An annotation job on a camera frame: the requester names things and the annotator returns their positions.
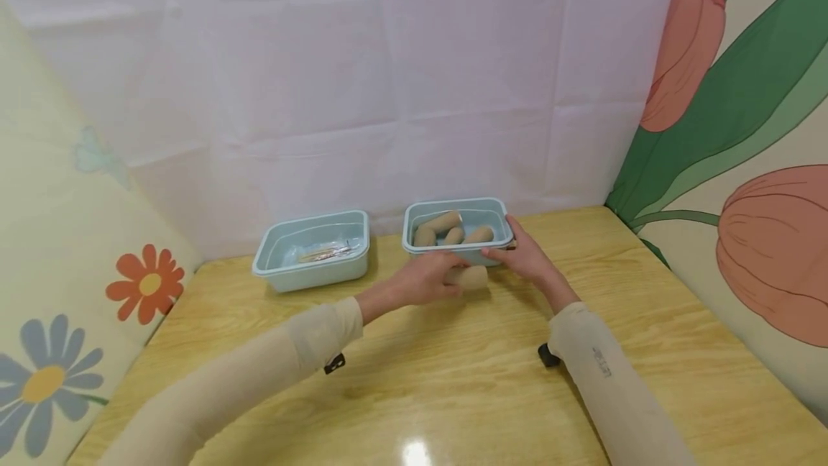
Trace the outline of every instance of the sleeve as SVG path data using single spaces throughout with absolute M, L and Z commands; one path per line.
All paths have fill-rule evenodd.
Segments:
M 148 400 L 99 464 L 190 464 L 208 439 L 325 366 L 362 331 L 353 297 L 294 315 Z
M 550 326 L 549 350 L 566 364 L 612 465 L 696 464 L 598 315 L 582 302 L 572 303 Z

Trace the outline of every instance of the white sheet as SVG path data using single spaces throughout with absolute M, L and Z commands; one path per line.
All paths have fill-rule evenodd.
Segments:
M 7 0 L 207 257 L 266 226 L 604 202 L 669 0 Z

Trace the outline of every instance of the table surface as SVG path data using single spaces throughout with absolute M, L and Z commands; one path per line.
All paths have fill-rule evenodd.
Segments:
M 828 465 L 828 430 L 611 211 L 522 221 L 604 318 L 700 465 Z M 398 236 L 378 237 L 363 279 L 285 295 L 251 276 L 250 257 L 205 264 L 69 464 L 91 464 L 146 400 L 200 364 L 407 259 Z M 571 379 L 536 354 L 548 333 L 543 298 L 490 270 L 488 292 L 366 326 L 346 367 L 262 403 L 195 464 L 607 464 Z

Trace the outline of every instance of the wall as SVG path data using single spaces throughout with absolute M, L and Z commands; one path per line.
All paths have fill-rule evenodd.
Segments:
M 275 221 L 602 204 L 669 0 L 7 0 L 208 257 Z
M 828 424 L 828 9 L 672 0 L 608 205 Z
M 61 465 L 200 258 L 0 1 L 0 464 Z

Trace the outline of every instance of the blue flower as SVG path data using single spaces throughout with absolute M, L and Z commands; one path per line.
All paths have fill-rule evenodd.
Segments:
M 39 457 L 47 447 L 54 405 L 70 421 L 80 421 L 89 410 L 89 401 L 105 403 L 70 390 L 97 389 L 104 384 L 102 375 L 86 373 L 104 357 L 100 347 L 78 360 L 85 335 L 80 328 L 69 334 L 69 319 L 60 314 L 51 323 L 47 341 L 43 323 L 32 319 L 23 324 L 20 339 L 34 372 L 0 353 L 0 459 L 12 449 L 27 419 L 26 451 Z

